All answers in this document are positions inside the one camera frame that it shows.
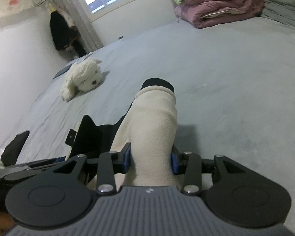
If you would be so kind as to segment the grey bed sheet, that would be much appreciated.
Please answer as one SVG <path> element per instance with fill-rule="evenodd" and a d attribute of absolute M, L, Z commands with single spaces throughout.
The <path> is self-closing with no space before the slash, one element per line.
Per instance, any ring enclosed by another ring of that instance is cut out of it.
<path fill-rule="evenodd" d="M 123 116 L 152 77 L 175 89 L 175 145 L 204 158 L 225 155 L 291 195 L 295 233 L 295 28 L 270 19 L 197 29 L 183 20 L 97 50 L 103 83 L 65 102 L 54 79 L 5 138 L 29 131 L 18 162 L 69 152 L 65 138 L 85 114 L 98 124 Z"/>

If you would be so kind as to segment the folded black garment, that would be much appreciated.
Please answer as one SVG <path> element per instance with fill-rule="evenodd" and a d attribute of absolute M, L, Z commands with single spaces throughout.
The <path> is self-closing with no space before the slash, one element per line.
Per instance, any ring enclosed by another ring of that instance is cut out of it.
<path fill-rule="evenodd" d="M 17 134 L 15 138 L 5 147 L 1 155 L 1 161 L 5 167 L 13 166 L 16 164 L 19 154 L 30 135 L 30 131 L 24 131 Z"/>

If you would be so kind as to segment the beige bear raglan shirt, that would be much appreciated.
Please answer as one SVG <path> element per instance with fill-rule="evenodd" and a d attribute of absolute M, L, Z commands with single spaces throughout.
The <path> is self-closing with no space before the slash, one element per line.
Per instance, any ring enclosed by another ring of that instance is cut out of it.
<path fill-rule="evenodd" d="M 117 175 L 118 186 L 180 186 L 171 168 L 177 131 L 175 90 L 160 78 L 147 79 L 124 116 L 115 124 L 97 126 L 84 115 L 68 157 L 121 151 L 130 143 L 130 168 Z"/>

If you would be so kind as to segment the pink rolled quilt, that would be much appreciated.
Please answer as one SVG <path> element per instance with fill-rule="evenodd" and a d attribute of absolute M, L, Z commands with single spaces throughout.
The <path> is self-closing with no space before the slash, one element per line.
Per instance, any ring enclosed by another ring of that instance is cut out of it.
<path fill-rule="evenodd" d="M 262 13 L 264 0 L 182 0 L 177 17 L 203 29 L 253 18 Z"/>

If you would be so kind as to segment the dark jacket on rack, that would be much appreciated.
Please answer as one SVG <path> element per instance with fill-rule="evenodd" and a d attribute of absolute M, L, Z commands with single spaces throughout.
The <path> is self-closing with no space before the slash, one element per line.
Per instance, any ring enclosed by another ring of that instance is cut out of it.
<path fill-rule="evenodd" d="M 50 31 L 54 46 L 58 51 L 72 48 L 78 57 L 87 54 L 83 45 L 80 43 L 80 33 L 77 27 L 69 27 L 65 18 L 57 11 L 53 11 L 50 14 Z"/>

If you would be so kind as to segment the left grey curtain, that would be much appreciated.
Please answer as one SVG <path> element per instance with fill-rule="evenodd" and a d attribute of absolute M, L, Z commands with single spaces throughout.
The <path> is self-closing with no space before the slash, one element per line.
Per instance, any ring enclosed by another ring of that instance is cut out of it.
<path fill-rule="evenodd" d="M 91 12 L 84 0 L 48 0 L 52 9 L 63 12 L 70 23 L 74 23 L 87 51 L 101 49 L 104 45 L 91 24 Z"/>

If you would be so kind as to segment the dark tablet on bed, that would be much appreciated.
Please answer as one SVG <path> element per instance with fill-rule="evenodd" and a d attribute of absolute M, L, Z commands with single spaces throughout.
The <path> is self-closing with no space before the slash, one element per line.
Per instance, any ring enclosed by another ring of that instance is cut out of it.
<path fill-rule="evenodd" d="M 53 77 L 53 79 L 55 79 L 55 78 L 63 75 L 64 73 L 66 73 L 70 69 L 70 67 L 71 67 L 71 65 L 68 65 L 68 66 L 64 67 L 63 69 L 61 69 L 60 71 L 58 71 L 56 73 L 56 75 Z"/>

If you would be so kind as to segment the white plush dog toy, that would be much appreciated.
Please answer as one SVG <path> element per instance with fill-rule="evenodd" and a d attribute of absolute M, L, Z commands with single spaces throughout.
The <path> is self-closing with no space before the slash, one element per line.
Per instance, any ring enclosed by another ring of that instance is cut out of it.
<path fill-rule="evenodd" d="M 101 63 L 102 60 L 94 57 L 75 62 L 65 75 L 60 90 L 62 99 L 69 102 L 77 92 L 87 93 L 98 87 L 103 80 Z"/>

